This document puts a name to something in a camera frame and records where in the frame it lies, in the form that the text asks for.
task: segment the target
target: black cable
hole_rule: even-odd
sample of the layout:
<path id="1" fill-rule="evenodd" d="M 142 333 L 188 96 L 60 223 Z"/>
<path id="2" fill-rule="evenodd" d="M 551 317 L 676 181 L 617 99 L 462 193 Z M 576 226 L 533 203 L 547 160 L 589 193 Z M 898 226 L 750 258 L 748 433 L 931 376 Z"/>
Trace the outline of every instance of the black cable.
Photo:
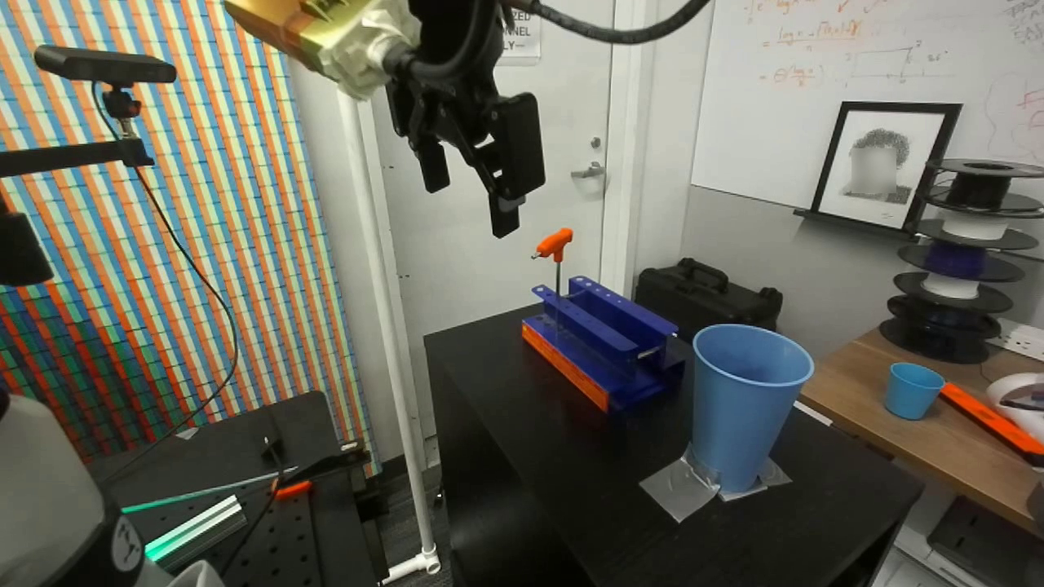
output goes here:
<path id="1" fill-rule="evenodd" d="M 96 99 L 96 111 L 98 117 L 103 122 L 103 127 L 116 137 L 113 124 L 109 122 L 109 113 L 100 111 L 100 100 L 98 100 L 98 83 L 91 85 L 91 99 Z M 215 392 L 182 421 L 177 423 L 171 433 L 164 433 L 160 439 L 152 439 L 142 454 L 136 454 L 132 463 L 125 463 L 116 472 L 126 472 L 132 466 L 136 466 L 152 448 L 167 445 L 171 438 L 177 438 L 182 426 L 196 423 L 196 418 L 229 389 L 229 383 L 236 377 L 237 371 L 237 325 L 236 325 L 236 317 L 232 317 L 232 305 L 229 300 L 220 295 L 220 287 L 201 273 L 201 268 L 196 265 L 196 258 L 188 254 L 188 249 L 182 246 L 182 237 L 173 231 L 152 187 L 142 179 L 142 172 L 136 165 L 132 165 L 136 181 L 142 187 L 142 193 L 150 197 L 152 203 L 152 213 L 160 216 L 171 241 L 177 246 L 177 251 L 187 258 L 187 265 L 191 268 L 191 273 L 201 281 L 201 287 L 220 300 L 221 312 L 224 312 L 224 324 L 229 324 L 229 335 L 232 335 L 232 358 L 229 358 L 229 367 L 224 367 L 224 377 L 215 384 Z"/>
<path id="2" fill-rule="evenodd" d="M 584 21 L 568 15 L 542 0 L 512 2 L 512 6 L 520 6 L 521 14 L 535 14 L 535 15 L 562 25 L 575 36 L 584 36 L 584 38 L 612 41 L 612 47 L 642 47 L 642 41 L 657 41 L 657 38 L 682 28 L 685 22 L 692 22 L 709 6 L 709 0 L 685 0 L 672 15 L 666 15 L 652 25 L 642 25 L 642 28 L 612 28 L 612 25 L 584 22 Z"/>

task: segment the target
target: blue object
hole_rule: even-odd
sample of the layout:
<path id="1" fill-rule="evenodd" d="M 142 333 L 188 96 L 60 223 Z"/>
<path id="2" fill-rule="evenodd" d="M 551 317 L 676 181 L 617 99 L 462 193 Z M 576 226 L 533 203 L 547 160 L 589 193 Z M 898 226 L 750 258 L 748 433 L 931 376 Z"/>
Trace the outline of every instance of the blue object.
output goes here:
<path id="1" fill-rule="evenodd" d="M 918 361 L 893 361 L 888 377 L 888 411 L 905 421 L 921 421 L 935 403 L 944 376 Z"/>
<path id="2" fill-rule="evenodd" d="M 750 491 L 817 361 L 800 342 L 741 324 L 696 333 L 687 361 L 685 457 L 723 491 Z"/>
<path id="3" fill-rule="evenodd" d="M 626 411 L 682 377 L 677 325 L 645 305 L 601 287 L 589 278 L 570 278 L 568 298 L 551 287 L 533 287 L 544 304 L 542 312 L 521 320 L 563 361 L 554 364 L 586 399 L 604 399 L 607 411 Z"/>
<path id="4" fill-rule="evenodd" d="M 986 268 L 986 249 L 934 241 L 934 249 L 927 254 L 927 272 L 950 273 L 960 281 L 979 281 L 983 268 Z"/>

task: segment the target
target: blue plastic cup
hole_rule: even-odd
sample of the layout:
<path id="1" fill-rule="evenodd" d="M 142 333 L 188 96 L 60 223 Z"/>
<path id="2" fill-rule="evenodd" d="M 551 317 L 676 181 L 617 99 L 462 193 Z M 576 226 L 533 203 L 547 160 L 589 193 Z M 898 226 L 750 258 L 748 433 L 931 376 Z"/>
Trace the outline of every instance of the blue plastic cup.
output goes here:
<path id="1" fill-rule="evenodd" d="M 791 418 L 813 354 L 774 333 L 741 324 L 709 325 L 692 339 L 692 439 L 687 463 L 723 491 L 750 491 Z"/>
<path id="2" fill-rule="evenodd" d="M 890 364 L 890 377 L 888 377 L 888 395 L 884 395 L 884 409 L 893 418 L 905 421 L 921 421 L 934 411 L 938 389 L 944 389 L 944 376 L 918 364 L 918 361 L 893 361 Z"/>

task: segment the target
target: blue dish rack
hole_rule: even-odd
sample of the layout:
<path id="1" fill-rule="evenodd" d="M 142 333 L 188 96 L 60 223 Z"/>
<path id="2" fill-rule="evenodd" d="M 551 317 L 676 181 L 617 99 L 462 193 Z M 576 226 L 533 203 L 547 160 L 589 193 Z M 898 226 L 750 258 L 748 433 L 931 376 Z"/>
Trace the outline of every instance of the blue dish rack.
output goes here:
<path id="1" fill-rule="evenodd" d="M 568 298 L 537 283 L 542 312 L 521 320 L 521 339 L 601 411 L 621 414 L 672 389 L 685 367 L 677 325 L 601 287 L 570 278 Z"/>

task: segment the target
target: picture frame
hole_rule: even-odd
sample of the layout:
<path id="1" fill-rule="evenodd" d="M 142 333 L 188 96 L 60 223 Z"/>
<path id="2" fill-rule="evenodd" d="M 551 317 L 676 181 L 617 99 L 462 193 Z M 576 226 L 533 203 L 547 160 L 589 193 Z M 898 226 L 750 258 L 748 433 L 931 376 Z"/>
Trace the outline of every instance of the picture frame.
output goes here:
<path id="1" fill-rule="evenodd" d="M 813 216 L 912 236 L 960 105 L 842 100 Z"/>

